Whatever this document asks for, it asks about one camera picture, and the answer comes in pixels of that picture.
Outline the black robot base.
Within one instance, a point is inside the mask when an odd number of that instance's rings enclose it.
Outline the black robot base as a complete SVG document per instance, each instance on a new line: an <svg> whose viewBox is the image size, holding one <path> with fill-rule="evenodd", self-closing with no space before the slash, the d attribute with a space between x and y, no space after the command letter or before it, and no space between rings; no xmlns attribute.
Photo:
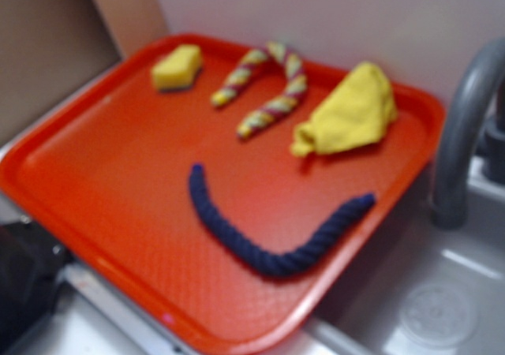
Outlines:
<svg viewBox="0 0 505 355"><path fill-rule="evenodd" d="M51 319L69 250L38 222L1 225L1 353L11 354Z"/></svg>

